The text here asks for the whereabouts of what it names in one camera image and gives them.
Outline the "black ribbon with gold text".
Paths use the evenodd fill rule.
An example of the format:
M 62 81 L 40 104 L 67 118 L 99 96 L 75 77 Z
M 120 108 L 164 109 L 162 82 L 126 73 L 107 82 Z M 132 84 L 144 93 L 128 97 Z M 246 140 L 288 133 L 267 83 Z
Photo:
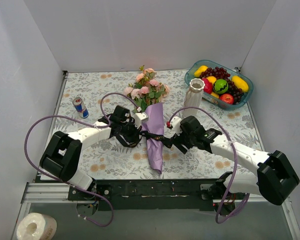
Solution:
M 115 138 L 119 141 L 119 143 L 127 148 L 136 147 L 141 141 L 142 137 L 145 137 L 147 140 L 151 139 L 157 142 L 162 142 L 163 145 L 167 148 L 171 148 L 173 146 L 173 141 L 171 138 L 167 138 L 160 134 L 150 133 L 147 130 L 139 131 L 135 135 L 124 136 L 122 137 L 120 134 L 116 135 Z

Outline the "purple wrapping paper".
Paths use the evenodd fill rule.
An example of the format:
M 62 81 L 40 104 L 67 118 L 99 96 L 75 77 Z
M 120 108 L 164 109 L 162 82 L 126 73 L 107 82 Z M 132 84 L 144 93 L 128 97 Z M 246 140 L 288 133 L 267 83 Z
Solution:
M 150 134 L 164 135 L 163 103 L 159 102 L 148 106 L 145 110 L 148 121 L 142 124 L 142 130 Z M 159 175 L 163 167 L 163 143 L 153 138 L 146 139 L 147 157 L 150 167 Z

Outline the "pink artificial flower bouquet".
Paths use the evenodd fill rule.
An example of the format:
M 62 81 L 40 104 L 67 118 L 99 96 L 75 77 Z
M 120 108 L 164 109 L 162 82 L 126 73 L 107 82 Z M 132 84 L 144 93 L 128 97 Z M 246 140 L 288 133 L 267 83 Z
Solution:
M 170 89 L 166 84 L 155 79 L 157 73 L 154 69 L 142 65 L 139 71 L 135 83 L 130 83 L 123 94 L 131 98 L 144 112 L 148 106 L 162 102 Z

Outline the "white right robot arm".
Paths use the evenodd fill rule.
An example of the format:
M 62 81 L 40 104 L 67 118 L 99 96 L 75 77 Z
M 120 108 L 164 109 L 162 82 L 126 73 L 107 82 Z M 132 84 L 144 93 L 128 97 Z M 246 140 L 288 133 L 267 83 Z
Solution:
M 181 152 L 186 153 L 195 147 L 236 162 L 252 173 L 240 175 L 227 171 L 203 190 L 207 199 L 227 199 L 236 193 L 254 194 L 280 206 L 300 183 L 287 156 L 281 151 L 269 153 L 231 142 L 221 131 L 205 129 L 192 115 L 184 119 L 175 116 L 167 127 L 174 131 L 171 141 Z

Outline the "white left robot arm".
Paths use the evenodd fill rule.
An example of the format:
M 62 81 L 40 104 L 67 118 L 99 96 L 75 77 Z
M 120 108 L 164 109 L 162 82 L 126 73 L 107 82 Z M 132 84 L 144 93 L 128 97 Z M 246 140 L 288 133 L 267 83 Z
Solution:
M 134 148 L 141 140 L 142 124 L 148 119 L 144 112 L 131 114 L 129 109 L 118 105 L 112 114 L 98 119 L 92 127 L 69 133 L 55 132 L 39 165 L 62 182 L 79 187 L 79 194 L 85 200 L 91 200 L 97 191 L 92 184 L 93 178 L 79 168 L 81 152 L 112 137 L 124 147 Z

